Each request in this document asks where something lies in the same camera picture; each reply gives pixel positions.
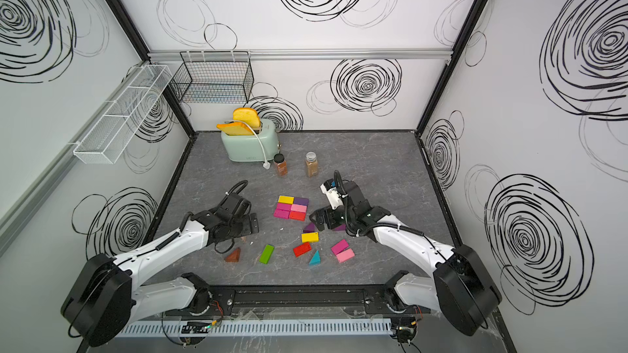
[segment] brown triangular block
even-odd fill
[[[229,256],[225,258],[225,262],[239,262],[240,248],[236,248]]]

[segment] white wire basket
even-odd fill
[[[128,84],[74,149],[84,163],[115,163],[170,82],[168,66],[149,64]]]

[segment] spice jar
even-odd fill
[[[286,164],[286,159],[283,157],[283,154],[275,154],[272,160],[275,162],[275,166],[277,167],[277,174],[279,176],[284,176],[288,172],[288,166]]]
[[[318,160],[316,159],[316,153],[309,152],[305,155],[305,172],[308,177],[318,174]]]

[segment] cyan triangular block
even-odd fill
[[[320,255],[318,254],[318,250],[316,251],[316,254],[312,256],[312,260],[310,261],[310,266],[316,266],[317,264],[320,264]]]

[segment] purple triangular block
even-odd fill
[[[314,233],[316,232],[316,225],[314,223],[310,223],[306,227],[303,228],[303,233]]]

